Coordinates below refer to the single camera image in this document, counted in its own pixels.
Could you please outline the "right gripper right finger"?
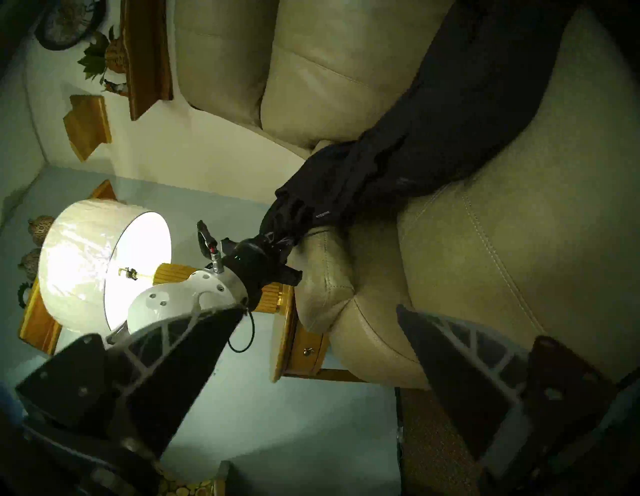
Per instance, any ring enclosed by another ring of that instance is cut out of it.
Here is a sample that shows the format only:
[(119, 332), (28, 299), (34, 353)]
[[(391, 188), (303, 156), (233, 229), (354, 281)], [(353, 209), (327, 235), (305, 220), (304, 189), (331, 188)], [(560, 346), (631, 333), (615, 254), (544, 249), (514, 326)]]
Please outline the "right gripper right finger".
[(525, 349), (481, 324), (397, 306), (427, 384), (485, 479), (536, 479), (593, 431), (616, 385), (546, 335)]

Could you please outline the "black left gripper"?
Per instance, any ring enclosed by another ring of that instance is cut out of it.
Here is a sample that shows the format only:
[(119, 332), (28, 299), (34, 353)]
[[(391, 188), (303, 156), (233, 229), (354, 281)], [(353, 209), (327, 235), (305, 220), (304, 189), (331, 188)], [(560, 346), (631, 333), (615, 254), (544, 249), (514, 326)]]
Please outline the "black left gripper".
[(240, 242), (221, 240), (223, 265), (242, 281), (250, 311), (257, 308), (263, 287), (272, 283), (296, 287), (301, 282), (303, 272), (287, 265), (287, 257), (299, 241), (295, 234), (274, 230), (261, 232), (261, 238)]

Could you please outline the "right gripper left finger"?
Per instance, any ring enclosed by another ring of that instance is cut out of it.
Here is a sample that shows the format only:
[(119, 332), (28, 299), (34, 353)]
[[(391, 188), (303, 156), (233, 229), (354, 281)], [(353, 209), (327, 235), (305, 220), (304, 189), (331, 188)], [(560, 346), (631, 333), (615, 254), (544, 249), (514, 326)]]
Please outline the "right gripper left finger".
[(17, 385), (25, 430), (77, 458), (159, 458), (246, 313), (187, 315), (109, 349), (81, 335)]

